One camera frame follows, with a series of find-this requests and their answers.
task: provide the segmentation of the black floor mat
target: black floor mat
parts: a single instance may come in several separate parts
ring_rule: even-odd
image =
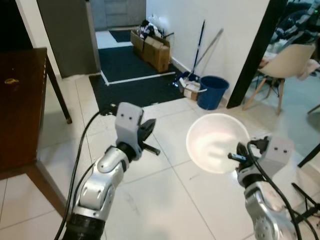
[[[109,31],[117,43],[130,42],[131,30]]]
[[[133,46],[99,49],[101,70],[108,82],[159,74],[153,66],[134,54]],[[180,71],[172,64],[168,72]]]
[[[106,85],[101,75],[89,77],[99,110],[110,104],[128,102],[139,107],[150,106],[183,98],[178,88],[172,86],[173,75]]]

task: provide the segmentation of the robotic arm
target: robotic arm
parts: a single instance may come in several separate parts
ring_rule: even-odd
[[[267,137],[257,141],[261,158],[256,159],[267,175],[272,178],[289,161],[294,150],[292,141],[279,137]],[[246,147],[239,143],[237,154],[246,156]],[[287,218],[284,202],[272,186],[266,182],[256,166],[240,159],[236,169],[238,182],[245,188],[245,207],[249,213],[257,240],[295,240],[294,225]]]
[[[110,146],[94,164],[66,224],[62,240],[100,240],[116,188],[132,160],[139,160],[143,150],[160,154],[158,149],[144,143],[156,120],[141,124],[143,113],[140,107],[130,103],[119,105],[115,120],[116,146]],[[272,177],[289,161],[293,143],[276,137],[265,138],[262,143],[257,144],[262,154],[258,162]],[[294,225],[287,218],[279,195],[246,156],[246,147],[239,143],[237,154],[230,153],[228,157],[240,162],[236,169],[238,182],[245,188],[245,207],[252,219],[256,239],[295,240]]]
[[[143,150],[160,154],[158,149],[144,143],[156,120],[141,124],[143,113],[142,108],[127,102],[119,105],[115,120],[116,146],[110,146],[94,164],[66,224],[63,240],[100,240],[116,188],[132,160],[139,160]]]

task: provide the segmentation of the black wire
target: black wire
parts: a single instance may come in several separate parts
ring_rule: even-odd
[[[69,193],[68,193],[68,198],[66,200],[66,207],[65,207],[65,211],[64,211],[64,216],[62,218],[60,227],[58,232],[55,235],[54,240],[59,240],[59,237],[61,235],[62,230],[64,229],[64,226],[66,224],[67,221],[67,217],[68,217],[68,213],[69,213],[69,208],[70,208],[70,204],[71,204],[71,197],[72,197],[72,192],[74,189],[74,184],[75,184],[75,178],[76,178],[76,172],[77,172],[77,168],[78,168],[78,163],[80,160],[80,155],[81,155],[81,148],[82,148],[82,144],[84,142],[85,136],[86,136],[86,132],[90,126],[90,124],[93,122],[93,120],[100,114],[100,112],[98,111],[96,114],[94,114],[92,116],[92,118],[90,119],[90,121],[88,122],[88,124],[85,126],[81,139],[80,139],[80,143],[79,143],[79,148],[78,148],[78,153],[76,155],[76,159],[75,159],[75,163],[74,163],[74,167],[73,167],[73,172],[72,172],[72,176],[71,176],[71,183],[70,183],[70,188],[69,188]]]
[[[292,223],[293,223],[295,231],[296,231],[297,240],[302,240],[300,228],[299,228],[299,225],[298,225],[298,223],[296,221],[294,210],[292,209],[290,203],[288,202],[288,200],[286,199],[286,197],[282,193],[282,191],[277,187],[277,185],[272,181],[272,179],[262,169],[260,164],[255,160],[254,154],[253,154],[253,152],[251,150],[251,144],[252,143],[253,143],[253,141],[250,141],[250,142],[248,142],[248,144],[246,146],[246,148],[248,150],[248,153],[249,153],[248,156],[250,157],[250,160],[253,162],[253,164],[256,166],[256,168],[259,170],[259,172],[262,174],[262,176],[265,178],[265,180],[273,187],[273,189],[279,194],[279,196],[283,200],[286,208],[289,211],[290,217],[292,219]]]
[[[294,212],[296,215],[298,215],[299,217],[301,217],[301,218],[305,221],[305,223],[309,226],[309,228],[311,229],[311,232],[312,232],[313,235],[314,235],[314,239],[315,239],[315,240],[319,240],[318,234],[317,234],[314,226],[312,226],[312,224],[308,221],[308,219],[305,218],[304,216],[302,216],[300,213],[298,213],[298,212],[295,211],[295,210],[293,210],[293,212]]]
[[[88,167],[88,169],[84,172],[84,174],[82,175],[78,185],[75,188],[74,194],[73,194],[73,203],[72,203],[72,209],[74,209],[75,205],[76,205],[76,201],[77,201],[77,193],[78,190],[80,188],[80,185],[82,183],[82,181],[85,179],[86,175],[88,174],[88,172],[90,171],[90,169],[92,169],[92,167],[95,165],[95,162],[91,164],[90,167]]]

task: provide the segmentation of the white wall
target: white wall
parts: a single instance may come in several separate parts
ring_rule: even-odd
[[[37,0],[16,0],[24,26],[34,48],[47,48],[47,54],[56,76],[60,76],[58,65],[42,21]]]
[[[228,100],[268,3],[269,0],[146,0],[146,15],[161,17],[166,22],[167,33],[174,32],[172,57],[188,69],[194,65],[203,21],[206,20],[206,25],[200,56],[219,29],[224,28],[214,53],[208,54],[196,73],[226,79],[230,88],[224,98]]]

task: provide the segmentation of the mop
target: mop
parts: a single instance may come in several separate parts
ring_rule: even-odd
[[[203,34],[204,34],[204,30],[205,30],[205,23],[206,23],[206,20],[204,20],[204,21],[203,21],[203,24],[202,24],[200,39],[199,39],[198,47],[197,47],[197,50],[196,50],[196,55],[195,55],[195,60],[194,60],[194,65],[193,65],[193,67],[196,66],[197,61],[198,61],[198,55],[199,55],[199,51],[200,51],[200,46],[201,46],[201,42],[202,42],[202,37],[203,37]],[[174,79],[172,85],[173,85],[174,87],[178,88],[178,87],[179,87],[179,85],[178,85],[179,79],[180,79],[180,78],[185,78],[188,74],[189,74],[189,72],[188,72],[188,71],[185,71],[184,73],[181,73],[180,75],[178,75],[178,76]],[[194,72],[192,72],[192,75],[191,75],[189,78],[191,78],[193,81],[198,82],[198,80],[199,80],[200,77],[197,76],[197,75],[195,75]]]
[[[212,40],[212,42],[210,43],[210,45],[208,46],[208,48],[205,50],[205,52],[203,53],[203,55],[201,56],[201,58],[199,59],[199,61],[195,64],[195,66],[193,67],[193,69],[190,71],[189,75],[186,78],[182,78],[180,77],[180,79],[178,80],[178,86],[179,86],[179,90],[182,93],[184,88],[186,87],[186,82],[189,82],[189,78],[190,76],[194,73],[195,69],[197,68],[197,66],[201,63],[201,61],[204,59],[204,57],[206,56],[206,54],[209,52],[210,48],[215,44],[215,42],[218,40],[218,38],[221,36],[221,34],[224,32],[224,29],[221,28],[220,31],[217,33],[217,35],[214,37],[214,39]]]

